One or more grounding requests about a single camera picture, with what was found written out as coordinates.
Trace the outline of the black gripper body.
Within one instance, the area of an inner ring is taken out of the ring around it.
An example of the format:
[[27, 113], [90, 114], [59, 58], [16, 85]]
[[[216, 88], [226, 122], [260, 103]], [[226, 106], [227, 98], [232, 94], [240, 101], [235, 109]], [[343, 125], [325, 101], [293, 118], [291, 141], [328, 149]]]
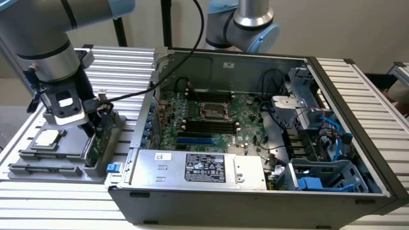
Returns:
[[95, 96], [84, 68], [79, 68], [75, 74], [75, 86], [90, 121], [94, 125], [99, 125], [112, 112], [112, 103], [106, 103], [102, 97]]

